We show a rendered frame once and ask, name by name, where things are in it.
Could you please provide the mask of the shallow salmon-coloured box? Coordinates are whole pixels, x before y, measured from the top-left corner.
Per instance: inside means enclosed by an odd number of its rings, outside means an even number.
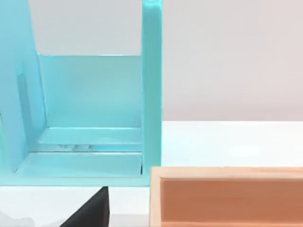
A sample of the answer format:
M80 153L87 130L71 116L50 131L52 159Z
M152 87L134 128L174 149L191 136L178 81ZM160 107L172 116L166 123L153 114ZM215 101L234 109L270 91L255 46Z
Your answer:
M153 167L149 227L303 227L303 167Z

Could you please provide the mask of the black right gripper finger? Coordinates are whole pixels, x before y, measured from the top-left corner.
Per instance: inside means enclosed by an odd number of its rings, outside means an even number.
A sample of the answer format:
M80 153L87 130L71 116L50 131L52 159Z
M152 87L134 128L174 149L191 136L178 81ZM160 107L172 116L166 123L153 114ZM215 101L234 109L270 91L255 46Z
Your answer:
M104 186L74 212L60 227L108 227L109 191Z

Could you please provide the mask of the light blue rack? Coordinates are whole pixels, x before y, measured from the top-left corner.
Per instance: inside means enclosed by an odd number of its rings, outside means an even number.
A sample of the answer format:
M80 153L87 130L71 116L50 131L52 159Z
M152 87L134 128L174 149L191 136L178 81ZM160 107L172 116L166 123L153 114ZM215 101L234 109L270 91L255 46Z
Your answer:
M138 55L39 53L28 0L0 0L0 186L149 186L161 165L162 0Z

